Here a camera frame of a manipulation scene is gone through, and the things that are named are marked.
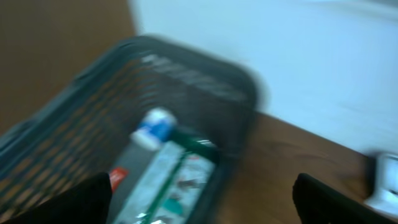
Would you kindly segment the red coffee stick sachet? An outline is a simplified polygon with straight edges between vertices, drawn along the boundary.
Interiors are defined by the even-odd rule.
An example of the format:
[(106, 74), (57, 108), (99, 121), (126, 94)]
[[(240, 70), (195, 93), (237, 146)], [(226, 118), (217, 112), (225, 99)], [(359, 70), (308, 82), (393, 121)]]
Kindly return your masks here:
[(129, 171), (122, 167), (116, 167), (109, 173), (109, 181), (113, 192), (118, 188), (120, 183), (127, 177)]

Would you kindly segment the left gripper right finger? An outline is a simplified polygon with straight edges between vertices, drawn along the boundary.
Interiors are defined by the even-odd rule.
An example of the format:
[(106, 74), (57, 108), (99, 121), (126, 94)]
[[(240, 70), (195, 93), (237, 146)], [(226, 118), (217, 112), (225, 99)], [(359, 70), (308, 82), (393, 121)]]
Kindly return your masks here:
[(292, 198), (303, 224), (395, 224), (305, 173), (297, 176)]

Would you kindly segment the green white glove package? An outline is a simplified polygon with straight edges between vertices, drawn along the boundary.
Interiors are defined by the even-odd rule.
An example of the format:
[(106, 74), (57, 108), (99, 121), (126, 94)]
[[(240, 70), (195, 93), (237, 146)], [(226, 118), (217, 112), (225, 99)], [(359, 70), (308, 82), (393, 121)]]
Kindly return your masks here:
[(114, 193), (107, 222), (187, 223), (219, 159), (210, 140), (180, 131), (158, 151), (131, 146), (118, 162), (129, 177)]

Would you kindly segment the blue white yogurt cup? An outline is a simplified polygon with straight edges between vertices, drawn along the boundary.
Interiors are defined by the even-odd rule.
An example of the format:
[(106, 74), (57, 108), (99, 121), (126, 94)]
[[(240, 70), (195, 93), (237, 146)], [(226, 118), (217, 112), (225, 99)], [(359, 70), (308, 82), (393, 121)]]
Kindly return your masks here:
[(177, 119), (169, 110), (153, 108), (130, 134), (130, 139), (144, 149), (156, 151), (169, 139), (176, 124)]

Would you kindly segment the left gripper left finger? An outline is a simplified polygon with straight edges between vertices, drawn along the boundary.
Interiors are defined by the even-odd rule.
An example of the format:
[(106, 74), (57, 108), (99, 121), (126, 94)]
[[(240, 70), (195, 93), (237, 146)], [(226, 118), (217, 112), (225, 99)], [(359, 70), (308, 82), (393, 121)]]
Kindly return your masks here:
[(100, 172), (5, 224), (105, 224), (113, 191)]

